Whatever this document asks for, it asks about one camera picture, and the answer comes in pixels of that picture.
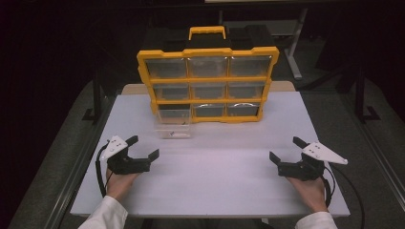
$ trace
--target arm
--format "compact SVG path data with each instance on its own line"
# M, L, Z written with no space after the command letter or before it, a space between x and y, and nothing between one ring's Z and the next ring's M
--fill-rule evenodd
M115 175L108 169L106 177L110 179L107 183L107 196L79 228L123 228L128 212L120 202L138 176L139 174Z
M337 229L325 202L324 182L319 177L316 180L302 181L287 177L288 181L300 194L312 214L300 219L296 229Z

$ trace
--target hand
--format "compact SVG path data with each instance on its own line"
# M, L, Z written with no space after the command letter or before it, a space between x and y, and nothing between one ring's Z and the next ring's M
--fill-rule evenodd
M129 175L116 175L110 169L107 169L106 177L110 177L107 183L107 196L115 198L117 201L121 202L126 196L135 178L140 174L129 174Z
M287 180L298 191L304 203L313 213L328 212L325 202L325 187L322 178L316 180L302 181L297 178L287 177Z

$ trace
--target organizer handle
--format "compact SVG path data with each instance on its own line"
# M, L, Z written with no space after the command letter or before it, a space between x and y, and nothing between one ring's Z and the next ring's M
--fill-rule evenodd
M188 40L191 40L191 37L194 33L222 33L223 38L225 39L225 27L216 26L216 27L192 27L190 28L190 33L188 34Z

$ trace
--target table surface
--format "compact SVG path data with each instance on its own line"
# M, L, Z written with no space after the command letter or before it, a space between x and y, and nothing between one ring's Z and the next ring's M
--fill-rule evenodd
M160 139L147 94L119 95L71 209L88 216L101 202L96 180L96 153L113 135L139 142L130 157L147 157L160 149L151 171L139 176L123 201L129 215L141 218L279 218L309 213L277 167L301 159L294 136L317 140L307 109L296 92L269 93L260 122L192 124L188 139ZM101 161L105 171L106 162ZM330 175L325 177L331 182ZM350 214L336 186L330 204L334 217Z

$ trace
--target black cable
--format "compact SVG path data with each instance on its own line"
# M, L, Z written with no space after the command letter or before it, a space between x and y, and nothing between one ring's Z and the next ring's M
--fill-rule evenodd
M366 221L366 214L364 212L364 205L363 205L363 201L361 200L361 197L357 191L357 189L354 187L354 185L352 184L352 182L349 180L348 177L346 177L345 174L343 174L339 169L337 169L336 167L334 167L333 165L330 165L331 168L333 168L334 170L336 170L342 177L345 178L345 180L350 184L350 186L352 187L352 189L354 190L354 193L358 199L358 203L360 204L360 211L361 211L361 225L360 225L360 229L364 229L364 224Z
M330 193L330 195L333 196L334 190L335 190L335 188L336 188L336 180L335 180L333 174L331 173L331 170L328 169L328 167L326 167L326 166L325 166L325 169L328 170L328 172L330 173L331 179L332 179L332 181L333 181L333 189L331 190L331 193Z
M110 181L110 178L111 178L112 175L113 175L113 172L111 172L111 174L107 178L107 181L105 182L105 185L104 185L105 190L107 190L107 184L108 184L108 181Z
M103 152L108 146L108 143L105 144L101 149L98 151L97 158L96 158L96 174L97 174L97 181L98 181L98 186L100 188L101 195L105 197L107 192L105 191L104 188L104 183L102 181L102 174L101 174L101 165L100 165L100 156L101 152Z

